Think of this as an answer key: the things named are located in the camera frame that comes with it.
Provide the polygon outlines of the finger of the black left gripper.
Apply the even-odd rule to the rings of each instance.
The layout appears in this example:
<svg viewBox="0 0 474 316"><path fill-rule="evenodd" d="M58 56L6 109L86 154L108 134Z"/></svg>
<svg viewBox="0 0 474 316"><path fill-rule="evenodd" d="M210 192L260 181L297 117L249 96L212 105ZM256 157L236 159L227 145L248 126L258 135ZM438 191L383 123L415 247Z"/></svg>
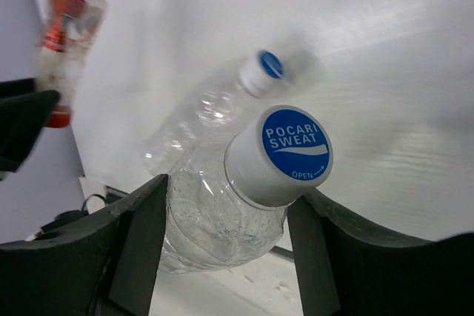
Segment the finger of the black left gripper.
<svg viewBox="0 0 474 316"><path fill-rule="evenodd" d="M38 91L34 78L1 83L1 178L16 172L31 153L60 94Z"/></svg>

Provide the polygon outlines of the red cap red label bottle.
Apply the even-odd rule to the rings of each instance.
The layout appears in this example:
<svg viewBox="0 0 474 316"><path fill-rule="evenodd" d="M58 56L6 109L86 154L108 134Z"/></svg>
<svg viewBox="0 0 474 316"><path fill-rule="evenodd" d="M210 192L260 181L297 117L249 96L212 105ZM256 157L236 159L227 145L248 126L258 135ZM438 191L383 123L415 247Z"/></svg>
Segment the red cap red label bottle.
<svg viewBox="0 0 474 316"><path fill-rule="evenodd" d="M63 128L71 122L76 88L106 13L107 1L46 1L47 18L36 56L36 88L59 93L59 102L47 126Z"/></svg>

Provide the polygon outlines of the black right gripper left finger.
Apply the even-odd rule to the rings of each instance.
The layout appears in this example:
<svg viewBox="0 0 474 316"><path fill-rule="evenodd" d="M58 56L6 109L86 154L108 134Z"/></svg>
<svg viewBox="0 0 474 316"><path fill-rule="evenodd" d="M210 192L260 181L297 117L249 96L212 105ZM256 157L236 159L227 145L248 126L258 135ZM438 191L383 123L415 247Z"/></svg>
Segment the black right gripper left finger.
<svg viewBox="0 0 474 316"><path fill-rule="evenodd" d="M148 315L166 175L34 241L1 245L2 315Z"/></svg>

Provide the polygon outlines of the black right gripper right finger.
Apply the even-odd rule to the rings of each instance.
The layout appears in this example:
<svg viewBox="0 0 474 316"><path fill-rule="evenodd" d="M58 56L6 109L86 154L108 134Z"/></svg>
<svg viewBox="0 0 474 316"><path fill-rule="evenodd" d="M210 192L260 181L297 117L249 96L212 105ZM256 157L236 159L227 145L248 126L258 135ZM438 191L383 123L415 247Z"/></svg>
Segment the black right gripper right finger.
<svg viewBox="0 0 474 316"><path fill-rule="evenodd" d="M471 315L473 234L427 241L319 191L288 209L305 315Z"/></svg>

